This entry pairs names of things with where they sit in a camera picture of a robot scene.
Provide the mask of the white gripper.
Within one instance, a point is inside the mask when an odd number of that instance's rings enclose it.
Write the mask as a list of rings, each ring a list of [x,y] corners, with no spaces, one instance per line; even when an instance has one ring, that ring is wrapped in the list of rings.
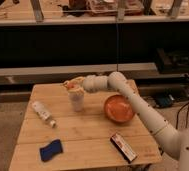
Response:
[[[66,88],[66,85],[68,83],[74,83],[75,84],[75,88],[78,88],[81,86],[81,84],[83,83],[84,81],[84,77],[76,77],[76,78],[73,78],[71,80],[66,80],[64,83],[63,83],[63,86]]]

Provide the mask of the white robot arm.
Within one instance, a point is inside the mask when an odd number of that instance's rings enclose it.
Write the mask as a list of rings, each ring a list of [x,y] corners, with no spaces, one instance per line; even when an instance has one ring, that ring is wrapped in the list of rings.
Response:
[[[108,76],[88,75],[67,80],[63,85],[71,92],[88,93],[117,91],[131,105],[157,144],[171,158],[178,161],[178,171],[189,171],[189,128],[175,129],[157,110],[149,105],[128,83],[121,72]]]

